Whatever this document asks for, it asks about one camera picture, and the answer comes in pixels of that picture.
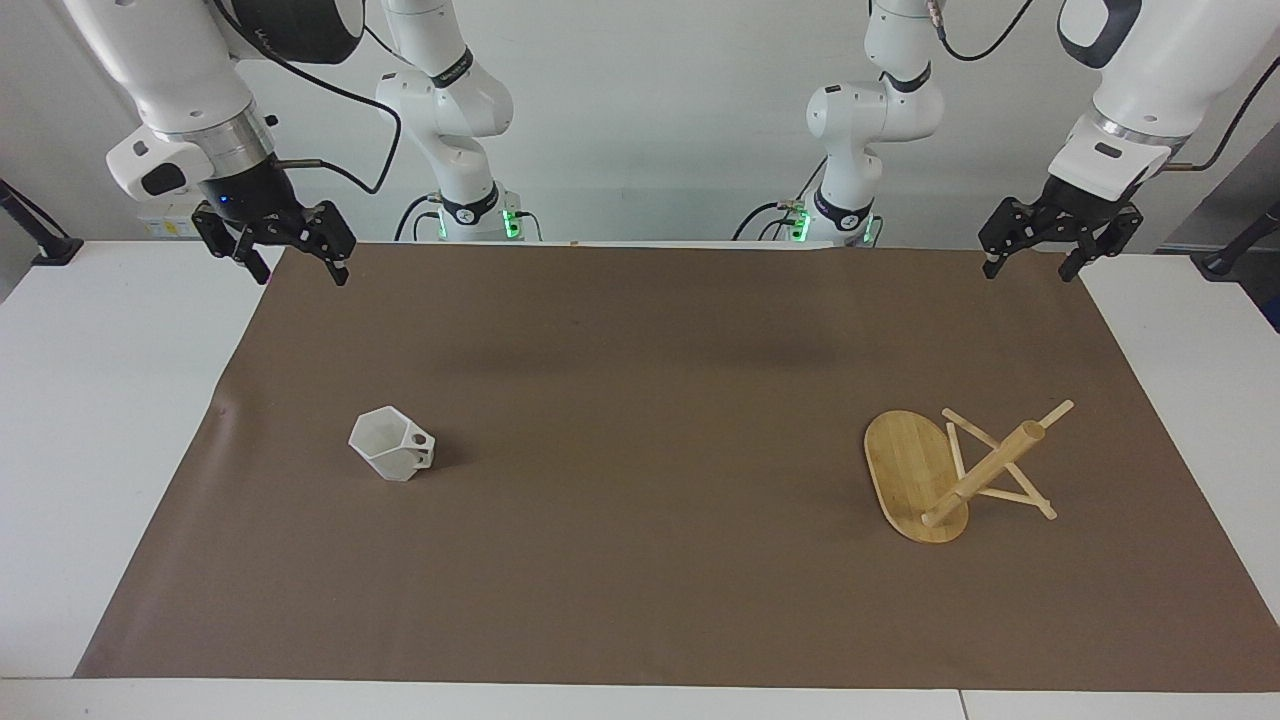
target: white table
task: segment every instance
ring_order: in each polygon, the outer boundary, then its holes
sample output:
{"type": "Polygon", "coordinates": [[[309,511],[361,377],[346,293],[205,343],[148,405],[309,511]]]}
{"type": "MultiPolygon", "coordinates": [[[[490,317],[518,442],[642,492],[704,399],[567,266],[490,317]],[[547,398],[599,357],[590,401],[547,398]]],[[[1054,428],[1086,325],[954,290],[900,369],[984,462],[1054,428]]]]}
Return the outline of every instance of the white table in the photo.
{"type": "MultiPolygon", "coordinates": [[[[1083,277],[1280,616],[1280,337],[1238,287],[1203,282],[1183,258],[1125,256],[1083,277]]],[[[33,270],[0,305],[0,676],[22,678],[0,680],[0,717],[169,717],[175,707],[271,719],[1280,717],[1280,693],[65,679],[260,296],[200,243],[97,242],[68,268],[33,270]],[[68,475],[72,466],[95,473],[68,475]]]]}

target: white mug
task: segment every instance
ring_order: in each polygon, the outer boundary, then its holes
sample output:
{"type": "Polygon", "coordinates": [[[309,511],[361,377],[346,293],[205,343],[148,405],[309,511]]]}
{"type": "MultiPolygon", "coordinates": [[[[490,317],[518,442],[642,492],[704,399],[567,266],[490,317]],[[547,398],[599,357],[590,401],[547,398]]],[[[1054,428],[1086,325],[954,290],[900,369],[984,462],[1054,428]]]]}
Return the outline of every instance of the white mug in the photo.
{"type": "Polygon", "coordinates": [[[347,445],[385,480],[407,480],[435,459],[435,438],[390,405],[356,418],[347,445]]]}

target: black stand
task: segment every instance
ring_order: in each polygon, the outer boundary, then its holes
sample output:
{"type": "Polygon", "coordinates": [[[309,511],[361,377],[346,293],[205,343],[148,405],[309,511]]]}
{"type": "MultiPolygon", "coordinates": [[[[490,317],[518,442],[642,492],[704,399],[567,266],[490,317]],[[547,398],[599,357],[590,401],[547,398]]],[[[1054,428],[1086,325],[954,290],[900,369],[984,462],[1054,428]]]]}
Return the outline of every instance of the black stand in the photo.
{"type": "Polygon", "coordinates": [[[61,266],[72,261],[72,258],[84,246],[84,241],[76,237],[58,237],[49,232],[31,210],[14,195],[13,188],[0,179],[0,206],[13,218],[22,229],[27,231],[40,246],[40,255],[31,261],[32,266],[61,266]]]}
{"type": "Polygon", "coordinates": [[[1244,228],[1244,232],[1235,236],[1235,240],[1229,242],[1226,247],[1208,255],[1194,254],[1192,260],[1204,274],[1228,275],[1236,260],[1243,258],[1260,240],[1276,231],[1280,231],[1280,201],[1267,208],[1261,218],[1253,220],[1253,224],[1244,228]]]}

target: wooden mug stand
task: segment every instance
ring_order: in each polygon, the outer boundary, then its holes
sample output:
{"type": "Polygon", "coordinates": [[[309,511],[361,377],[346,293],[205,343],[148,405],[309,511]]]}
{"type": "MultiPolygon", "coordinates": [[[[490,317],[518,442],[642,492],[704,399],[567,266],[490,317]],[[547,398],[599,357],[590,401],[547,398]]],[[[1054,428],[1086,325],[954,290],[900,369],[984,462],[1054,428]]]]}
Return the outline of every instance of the wooden mug stand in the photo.
{"type": "Polygon", "coordinates": [[[960,537],[969,524],[969,501],[993,497],[1037,507],[1053,520],[1057,512],[1016,462],[1044,439],[1044,430],[1075,404],[1062,402],[1041,420],[1027,420],[1002,441],[947,409],[946,434],[932,420],[906,410],[891,410],[867,428],[864,447],[876,496],[884,518],[899,533],[923,543],[945,543],[960,537]],[[991,452],[965,470],[956,428],[982,441],[991,452]],[[1021,493],[989,486],[1007,471],[1021,493]]]}

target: cable connector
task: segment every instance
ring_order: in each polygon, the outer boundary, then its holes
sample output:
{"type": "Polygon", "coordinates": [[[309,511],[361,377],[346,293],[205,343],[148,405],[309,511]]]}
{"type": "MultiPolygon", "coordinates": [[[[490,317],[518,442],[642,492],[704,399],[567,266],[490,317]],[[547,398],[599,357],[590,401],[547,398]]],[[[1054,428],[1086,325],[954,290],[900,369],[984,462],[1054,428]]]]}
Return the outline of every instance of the cable connector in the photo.
{"type": "Polygon", "coordinates": [[[938,4],[938,0],[929,0],[928,3],[925,3],[925,6],[929,10],[929,22],[933,23],[934,29],[937,29],[938,33],[941,35],[943,32],[942,31],[942,6],[938,4]]]}
{"type": "Polygon", "coordinates": [[[538,228],[538,242],[543,241],[543,223],[538,219],[538,215],[530,213],[529,210],[520,210],[516,213],[517,218],[531,218],[534,220],[534,227],[538,228]]]}
{"type": "Polygon", "coordinates": [[[312,158],[300,160],[276,160],[275,167],[282,170],[321,170],[324,169],[324,160],[312,158]]]}

